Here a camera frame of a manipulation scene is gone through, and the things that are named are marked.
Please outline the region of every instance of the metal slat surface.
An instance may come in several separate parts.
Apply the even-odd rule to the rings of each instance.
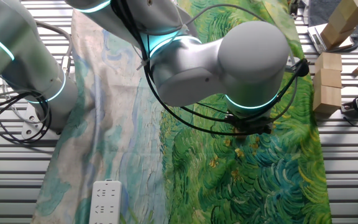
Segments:
[[[64,1],[27,1],[22,4],[37,19],[59,26],[71,33],[72,9]],[[314,63],[318,58],[316,49],[307,34],[303,23],[303,10],[299,10],[296,29],[300,35],[302,49],[311,62],[310,70],[314,76]],[[60,63],[68,47],[67,40],[60,34],[47,29],[39,29],[40,37],[48,50]],[[342,102],[358,96],[358,76],[352,71],[358,67],[358,49],[342,54]],[[17,104],[19,112],[25,115],[26,102]],[[21,122],[12,111],[1,116],[9,131],[18,133]],[[317,116],[323,147],[328,194],[334,224],[358,224],[358,128],[344,121],[339,112],[329,118]],[[358,119],[351,119],[358,125]],[[42,141],[33,147],[13,145],[0,137],[0,223],[30,223],[39,189],[44,179],[48,160],[56,141]]]

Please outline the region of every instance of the brushstroke pattern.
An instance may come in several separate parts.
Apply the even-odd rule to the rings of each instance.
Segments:
[[[191,15],[222,1],[181,0]],[[286,1],[236,1],[276,24],[286,35],[296,57],[300,41]],[[212,9],[195,21],[202,42],[223,37],[236,25],[256,20],[227,7]],[[290,79],[286,73],[282,85]],[[278,115],[288,104],[294,86],[272,110]],[[165,191],[170,223],[330,223],[323,155],[312,116],[310,76],[298,82],[294,103],[274,122],[273,133],[246,140],[215,136],[188,128],[167,112],[162,113],[161,135]],[[227,108],[222,95],[203,100],[219,110]],[[192,124],[217,131],[232,131],[182,110],[174,109]],[[222,117],[200,105],[193,110]]]

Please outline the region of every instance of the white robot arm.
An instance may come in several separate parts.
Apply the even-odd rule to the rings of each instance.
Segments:
[[[202,44],[191,17],[170,0],[65,1],[142,49],[143,66],[161,103],[186,106],[223,93],[233,116],[255,121],[269,117],[279,100],[290,48],[280,30],[267,22],[243,23],[224,38]],[[68,84],[18,0],[0,0],[1,11],[0,73],[16,90],[24,86],[44,93],[53,117],[58,111],[67,118],[76,99],[74,83]]]
[[[18,0],[0,0],[0,75],[14,90],[41,93],[53,114],[51,128],[64,128],[77,87],[44,46],[33,17]],[[26,99],[41,120],[46,114],[38,101]]]

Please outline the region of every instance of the fabric sheet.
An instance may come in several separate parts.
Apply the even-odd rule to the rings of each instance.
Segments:
[[[302,58],[287,0],[179,0],[191,16],[217,3],[248,8],[286,35]],[[203,43],[243,22],[245,12],[220,7],[195,21]],[[88,223],[92,184],[122,182],[121,223],[330,223],[323,156],[312,115],[310,76],[272,134],[236,139],[186,127],[152,95],[132,46],[75,11],[79,98],[53,153],[32,223]],[[286,73],[282,86],[289,81]],[[278,115],[294,86],[272,109]],[[222,95],[202,101],[225,110]],[[194,105],[210,116],[222,115]],[[228,124],[190,116],[202,128],[232,131]]]

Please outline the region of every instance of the white power strip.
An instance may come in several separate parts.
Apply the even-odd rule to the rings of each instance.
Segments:
[[[89,224],[119,224],[121,189],[120,181],[93,183]]]

